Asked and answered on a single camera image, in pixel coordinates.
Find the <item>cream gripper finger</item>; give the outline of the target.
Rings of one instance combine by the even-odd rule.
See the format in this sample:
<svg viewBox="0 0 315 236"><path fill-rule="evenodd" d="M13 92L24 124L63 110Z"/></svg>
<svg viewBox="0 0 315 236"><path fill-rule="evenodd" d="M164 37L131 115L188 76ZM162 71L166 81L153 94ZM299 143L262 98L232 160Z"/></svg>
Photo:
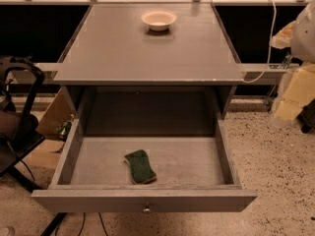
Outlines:
<svg viewBox="0 0 315 236"><path fill-rule="evenodd" d="M291 124L315 99L315 64L293 71L284 85L284 92L274 101L272 109L272 123L277 127Z"/></svg>

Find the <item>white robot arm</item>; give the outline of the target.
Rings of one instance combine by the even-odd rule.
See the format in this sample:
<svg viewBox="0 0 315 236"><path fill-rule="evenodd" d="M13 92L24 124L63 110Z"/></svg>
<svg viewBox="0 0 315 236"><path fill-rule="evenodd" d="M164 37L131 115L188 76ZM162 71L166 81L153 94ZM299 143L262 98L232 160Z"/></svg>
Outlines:
<svg viewBox="0 0 315 236"><path fill-rule="evenodd" d="M315 99L315 0L306 5L294 22L272 37L271 46L289 47L291 55L303 61L274 103L273 123L281 127L291 123Z"/></svg>

